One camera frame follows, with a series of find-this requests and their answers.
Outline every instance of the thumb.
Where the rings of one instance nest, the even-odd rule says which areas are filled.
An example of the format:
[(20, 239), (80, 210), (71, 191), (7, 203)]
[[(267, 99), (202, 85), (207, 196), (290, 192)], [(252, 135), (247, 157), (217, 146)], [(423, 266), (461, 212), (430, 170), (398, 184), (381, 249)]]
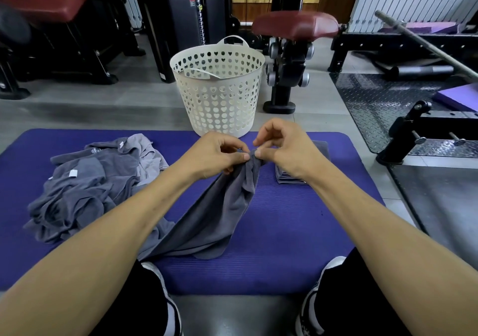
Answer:
[(263, 148), (263, 149), (258, 149), (255, 152), (255, 156), (261, 160), (266, 160), (266, 161), (272, 161), (274, 162), (274, 157), (275, 153), (278, 149), (272, 149), (272, 148)]
[(225, 153), (224, 156), (226, 156), (228, 160), (227, 166), (242, 164), (250, 159), (250, 155), (247, 152)]

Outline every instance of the basket handle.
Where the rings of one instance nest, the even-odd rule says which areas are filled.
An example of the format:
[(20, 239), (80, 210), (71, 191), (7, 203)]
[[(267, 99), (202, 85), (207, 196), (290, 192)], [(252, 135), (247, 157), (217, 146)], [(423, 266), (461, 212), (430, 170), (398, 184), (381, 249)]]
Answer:
[(244, 40), (244, 38), (242, 38), (242, 37), (239, 37), (239, 36), (236, 36), (236, 35), (234, 35), (234, 34), (232, 34), (232, 35), (230, 35), (230, 36), (227, 36), (227, 37), (224, 37), (224, 38), (222, 38), (222, 39), (221, 39), (221, 40), (218, 42), (218, 44), (221, 44), (221, 43), (222, 43), (222, 44), (225, 44), (225, 42), (224, 42), (224, 39), (227, 39), (227, 38), (230, 38), (230, 37), (236, 37), (236, 38), (239, 38), (239, 39), (242, 41), (242, 45), (243, 45), (243, 46), (246, 46), (247, 48), (249, 48), (249, 45), (248, 45), (248, 44), (247, 44), (247, 42)]
[(211, 73), (211, 72), (207, 72), (207, 71), (204, 71), (203, 69), (195, 68), (195, 67), (188, 68), (188, 70), (189, 70), (189, 71), (193, 70), (193, 71), (198, 71), (198, 72), (206, 73), (207, 75), (210, 75), (210, 76), (212, 76), (212, 77), (215, 77), (215, 78), (217, 78), (218, 80), (227, 80), (228, 78), (236, 77), (236, 76), (219, 77), (218, 75), (215, 75), (215, 74), (213, 74), (213, 73)]

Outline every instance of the hand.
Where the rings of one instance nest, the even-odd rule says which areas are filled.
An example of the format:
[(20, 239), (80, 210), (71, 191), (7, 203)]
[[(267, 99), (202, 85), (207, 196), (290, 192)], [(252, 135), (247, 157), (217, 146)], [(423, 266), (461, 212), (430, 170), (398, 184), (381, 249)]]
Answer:
[(307, 182), (307, 177), (318, 164), (327, 159), (317, 149), (309, 136), (295, 122), (274, 118), (259, 130), (254, 146), (259, 146), (255, 156), (272, 161), (289, 175)]
[(194, 181), (206, 179), (221, 171), (229, 174), (233, 165), (245, 163), (250, 159), (249, 148), (238, 138), (210, 131), (203, 135), (177, 161), (190, 172)]

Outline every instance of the forearm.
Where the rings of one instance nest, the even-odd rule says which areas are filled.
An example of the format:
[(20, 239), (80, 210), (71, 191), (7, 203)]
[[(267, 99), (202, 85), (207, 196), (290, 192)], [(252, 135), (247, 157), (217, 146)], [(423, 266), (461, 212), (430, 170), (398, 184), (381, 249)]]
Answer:
[(414, 335), (478, 333), (478, 273), (358, 188), (332, 164), (308, 182), (348, 233)]
[(121, 290), (154, 225), (192, 183), (172, 165), (39, 261), (0, 299), (2, 335), (85, 335)]

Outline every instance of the metal diamond plate floor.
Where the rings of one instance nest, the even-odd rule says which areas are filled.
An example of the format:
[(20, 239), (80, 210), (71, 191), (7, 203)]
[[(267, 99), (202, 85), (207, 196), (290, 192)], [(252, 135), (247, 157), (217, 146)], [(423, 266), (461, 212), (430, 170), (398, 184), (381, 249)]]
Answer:
[[(393, 81), (378, 74), (330, 73), (347, 109), (371, 152), (382, 151), (390, 141), (388, 129), (398, 116), (404, 116), (420, 99), (430, 100), (433, 110), (449, 110), (432, 100), (435, 92), (465, 84), (459, 77), (446, 81)], [(451, 140), (427, 140), (410, 155), (477, 157), (478, 142), (454, 146)]]

